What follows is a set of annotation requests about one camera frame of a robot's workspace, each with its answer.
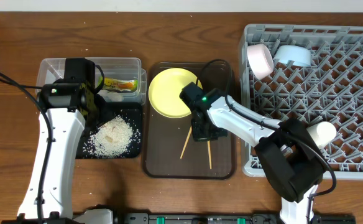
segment brown tray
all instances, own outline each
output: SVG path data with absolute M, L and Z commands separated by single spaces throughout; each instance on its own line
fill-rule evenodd
M 205 63 L 155 64 L 149 73 L 151 81 L 156 74 L 168 68 L 184 68 L 197 75 Z M 204 91 L 224 90 L 228 79 L 227 65 L 215 63 L 201 77 Z M 190 128 L 191 115 L 172 119 L 158 114 L 148 103 L 145 109 L 148 134 L 143 148 L 143 170 L 151 177 L 182 179 L 227 179 L 236 169 L 235 136 L 211 141 L 212 169 L 209 168 L 206 142 L 195 142 L 190 137 L 183 158 L 183 145 Z

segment black mount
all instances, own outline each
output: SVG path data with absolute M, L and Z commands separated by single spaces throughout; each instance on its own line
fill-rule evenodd
M 85 58 L 66 58 L 64 78 L 46 84 L 38 93 L 39 105 L 44 111 L 50 108 L 78 110 L 86 120 L 86 126 L 95 126 L 99 111 L 95 98 L 95 64 Z
M 79 224 L 69 218 L 60 218 L 58 212 L 51 212 L 49 218 L 45 218 L 44 223 L 47 224 Z M 28 219 L 24 218 L 24 214 L 21 213 L 16 220 L 3 220 L 2 224 L 39 224 L 38 219 Z
M 284 224 L 279 214 L 270 212 L 251 215 L 178 215 L 166 213 L 151 215 L 147 213 L 127 213 L 123 224 L 180 224 L 183 222 L 191 224 L 217 224 L 220 222 L 228 224 Z M 356 224 L 356 218 L 349 215 L 314 215 L 311 224 Z
M 191 129 L 195 141 L 217 140 L 218 137 L 226 137 L 227 130 L 213 125 L 208 116 L 211 104 L 222 96 L 220 90 L 213 89 L 208 94 L 191 82 L 180 93 L 180 99 L 191 110 Z
M 262 138 L 255 147 L 266 178 L 273 189 L 289 202 L 300 202 L 305 192 L 322 181 L 326 169 L 313 151 L 289 141 L 281 132 L 290 133 L 309 145 L 319 155 L 322 156 L 322 153 L 303 123 L 294 118 L 280 123 L 280 131 Z M 287 158 L 280 150 L 284 145 L 295 146 L 295 151 Z

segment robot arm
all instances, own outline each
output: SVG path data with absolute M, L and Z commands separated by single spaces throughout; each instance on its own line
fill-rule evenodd
M 44 182 L 42 204 L 43 217 L 57 212 L 61 218 L 72 218 L 71 186 L 75 154 L 81 134 L 85 128 L 85 119 L 77 110 L 68 112 L 66 108 L 49 109 L 46 112 L 53 129 L 52 150 L 48 160 Z M 47 127 L 42 115 L 39 116 L 40 134 L 37 155 L 31 181 L 21 204 L 18 216 L 24 214 L 26 219 L 37 218 L 37 189 L 47 145 Z
M 191 120 L 193 138 L 196 141 L 217 139 L 223 133 L 218 129 L 226 129 L 254 146 L 266 178 L 282 197 L 281 219 L 286 224 L 306 223 L 308 206 L 312 203 L 309 196 L 315 193 L 326 170 L 312 151 L 296 142 L 289 141 L 285 134 L 280 133 L 293 134 L 307 142 L 321 155 L 317 147 L 318 142 L 324 144 L 326 141 L 331 141 L 335 137 L 336 130 L 333 136 L 327 135 L 325 139 L 321 139 L 322 141 L 314 141 L 313 139 L 318 140 L 316 132 L 307 131 L 300 121 L 289 119 L 281 122 L 277 119 L 269 119 L 236 103 L 231 96 L 226 97 L 233 109 L 245 116 L 231 110 L 225 96 L 222 96 L 218 90 L 205 94 L 194 83 L 184 87 L 180 98 L 193 115 Z M 245 117 L 252 118 L 259 124 Z M 270 125 L 279 131 L 265 128 L 260 123 Z M 288 159 L 281 152 L 287 146 L 296 146 L 296 151 Z M 309 216 L 310 219 L 313 218 L 312 211 Z

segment green connector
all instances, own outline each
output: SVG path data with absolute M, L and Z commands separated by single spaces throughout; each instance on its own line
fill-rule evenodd
M 237 224 L 245 224 L 245 218 L 238 218 L 237 219 Z
M 157 217 L 157 224 L 165 224 L 165 217 Z

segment wooden table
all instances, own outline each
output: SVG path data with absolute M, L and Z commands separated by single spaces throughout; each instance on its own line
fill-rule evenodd
M 363 14 L 0 12 L 0 71 L 34 85 L 42 59 L 53 57 L 138 57 L 146 70 L 156 62 L 224 58 L 237 70 L 237 45 L 251 23 L 363 26 Z M 0 221 L 17 215 L 38 135 L 34 105 L 0 83 Z M 73 209 L 102 203 L 123 212 L 278 212 L 280 197 L 267 180 L 242 173 L 237 141 L 237 172 L 221 181 L 151 179 L 140 157 L 77 160 Z M 320 190 L 330 184 L 324 181 Z M 363 223 L 363 182 L 339 181 L 332 194 L 315 200 L 314 210 L 353 214 Z

